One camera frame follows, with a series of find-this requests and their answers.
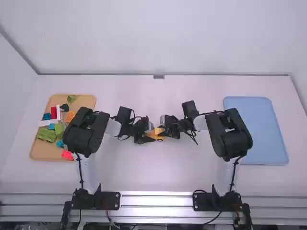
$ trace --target lego brick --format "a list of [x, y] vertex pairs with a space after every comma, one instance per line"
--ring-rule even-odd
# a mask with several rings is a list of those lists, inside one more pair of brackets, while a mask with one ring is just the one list
[[51, 107], [51, 119], [57, 119], [57, 108]]
[[62, 157], [71, 161], [73, 160], [72, 153], [69, 152], [68, 150], [63, 150]]
[[52, 123], [58, 123], [57, 119], [51, 119], [51, 120], [46, 120], [46, 121], [39, 121], [38, 126], [39, 127], [44, 127], [44, 126], [50, 126]]
[[70, 122], [74, 117], [75, 117], [75, 112], [74, 111], [69, 111], [65, 121], [66, 122]]
[[59, 141], [57, 142], [57, 146], [58, 146], [59, 148], [63, 148], [63, 147], [64, 147], [63, 140], [59, 140]]
[[56, 132], [47, 128], [40, 128], [37, 133], [37, 138], [54, 143], [57, 139]]
[[59, 104], [57, 104], [57, 119], [58, 121], [61, 121], [61, 109], [59, 107]]
[[75, 95], [68, 95], [67, 96], [67, 101], [69, 103], [73, 103], [76, 100], [76, 96]]
[[49, 125], [49, 129], [50, 129], [50, 130], [55, 130], [55, 129], [56, 129], [55, 126], [54, 126], [54, 123], [52, 123], [52, 124]]
[[50, 120], [51, 119], [51, 113], [46, 113], [43, 115], [42, 121]]
[[69, 111], [69, 106], [68, 104], [63, 104], [60, 106], [60, 108], [64, 111], [64, 112], [68, 112]]
[[62, 135], [63, 135], [63, 132], [64, 132], [63, 124], [55, 124], [54, 127], [55, 127], [55, 132], [56, 132], [57, 138], [62, 139]]

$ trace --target black mounting plate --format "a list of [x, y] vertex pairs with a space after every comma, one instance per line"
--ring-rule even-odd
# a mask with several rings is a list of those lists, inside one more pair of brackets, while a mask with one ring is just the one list
[[231, 192], [228, 195], [216, 199], [213, 193], [194, 193], [193, 208], [196, 212], [204, 211], [224, 211], [232, 212], [241, 210], [241, 195]]
[[76, 190], [72, 195], [72, 209], [97, 209], [97, 210], [119, 210], [120, 192], [97, 191], [94, 195], [89, 195], [80, 190]]

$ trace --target cork board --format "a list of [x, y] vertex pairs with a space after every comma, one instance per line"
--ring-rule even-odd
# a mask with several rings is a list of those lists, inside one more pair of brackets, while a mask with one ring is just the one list
[[[94, 109], [96, 99], [92, 95], [78, 95], [74, 94], [76, 96], [76, 100], [73, 103], [69, 103], [67, 101], [68, 94], [55, 94], [50, 97], [46, 108], [45, 113], [50, 113], [51, 107], [56, 106], [57, 104], [68, 104], [70, 111], [74, 111], [77, 113], [77, 111], [80, 109], [81, 106], [88, 107], [91, 109]], [[62, 112], [63, 121], [66, 120], [67, 113]], [[59, 141], [57, 139], [54, 143], [49, 143], [44, 140], [40, 140], [38, 138], [35, 138], [31, 152], [30, 152], [30, 158], [36, 161], [65, 161], [70, 162], [70, 160], [66, 158], [62, 158], [62, 152], [63, 149], [57, 147], [56, 143]]]

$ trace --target blue tray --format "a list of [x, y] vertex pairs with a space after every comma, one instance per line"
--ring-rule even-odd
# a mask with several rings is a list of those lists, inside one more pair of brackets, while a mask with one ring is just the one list
[[224, 98], [224, 108], [239, 111], [253, 138], [253, 147], [241, 164], [285, 165], [289, 162], [270, 99], [229, 96]]

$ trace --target metal frame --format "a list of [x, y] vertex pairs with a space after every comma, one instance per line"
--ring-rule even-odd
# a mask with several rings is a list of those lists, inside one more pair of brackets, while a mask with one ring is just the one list
[[[192, 192], [121, 192], [120, 209], [111, 218], [122, 223], [202, 224], [216, 212], [195, 212]], [[63, 204], [71, 194], [0, 194], [0, 221], [59, 222]], [[307, 225], [307, 196], [242, 196], [249, 203], [254, 224]], [[79, 221], [72, 210], [70, 222]], [[105, 211], [83, 210], [82, 222], [108, 222]], [[232, 224], [232, 214], [222, 213], [212, 224]]]

